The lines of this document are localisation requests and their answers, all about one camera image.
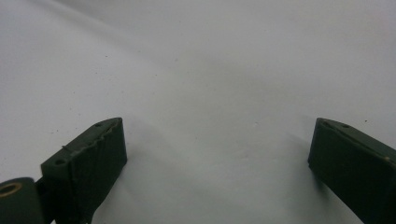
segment screw hole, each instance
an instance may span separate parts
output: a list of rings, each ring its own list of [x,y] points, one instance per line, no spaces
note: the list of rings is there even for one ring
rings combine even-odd
[[[55,165],[63,165],[63,164],[65,164],[66,163],[66,160],[57,160],[56,162],[55,162]]]
[[[13,194],[22,188],[21,183],[11,183],[0,187],[0,198]]]

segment dark green plastic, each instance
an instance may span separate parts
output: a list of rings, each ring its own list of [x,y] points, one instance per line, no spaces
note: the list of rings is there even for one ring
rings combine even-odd
[[[309,167],[365,224],[396,223],[396,151],[346,124],[318,119]]]
[[[0,184],[0,224],[91,223],[126,162],[122,119],[96,123],[42,163],[36,183]]]

